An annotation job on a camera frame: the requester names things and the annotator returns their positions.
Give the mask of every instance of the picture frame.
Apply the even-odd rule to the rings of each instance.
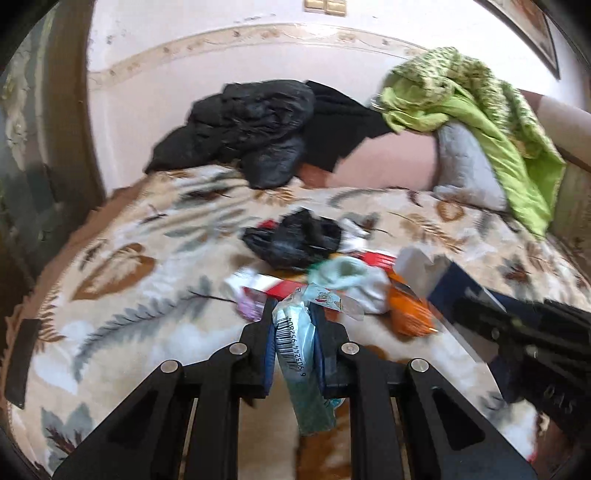
[[[509,25],[560,79],[550,23],[533,0],[476,0]]]

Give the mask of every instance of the bed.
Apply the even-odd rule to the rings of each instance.
[[[154,173],[94,212],[7,319],[2,391],[7,369],[19,359],[18,329],[25,319],[42,320],[25,377],[24,408],[2,399],[9,433],[24,455],[51,474],[162,361],[205,360],[238,340],[246,321],[222,286],[256,260],[240,240],[241,229],[300,207],[335,219],[377,212],[372,249],[396,255],[415,244],[429,255],[447,255],[501,293],[591,308],[589,284],[547,241],[509,217],[437,200],[430,192],[311,188],[297,178],[279,189],[251,190],[240,172],[214,165]],[[389,359],[427,359],[483,414],[490,413],[487,399],[498,388],[488,367],[445,327],[403,341],[387,317],[344,323],[352,340]],[[527,402],[514,408],[496,425],[529,458],[537,413]],[[346,409],[337,411],[336,430],[300,439],[276,369],[270,397],[241,408],[241,478],[348,478]]]

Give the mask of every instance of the gray pillow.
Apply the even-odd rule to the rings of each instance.
[[[461,122],[452,120],[437,130],[440,177],[435,197],[504,212],[505,191],[478,140]]]

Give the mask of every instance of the light switch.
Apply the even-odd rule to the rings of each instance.
[[[304,0],[304,11],[323,14],[325,0]]]
[[[347,2],[346,0],[326,0],[324,11],[328,15],[345,17],[347,15]]]
[[[345,17],[347,2],[346,0],[304,0],[304,11]]]

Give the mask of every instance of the barcode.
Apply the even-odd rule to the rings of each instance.
[[[278,353],[286,361],[287,366],[291,370],[302,371],[304,369],[300,348],[297,345],[296,329],[291,321],[291,317],[285,317],[277,321],[275,345]]]

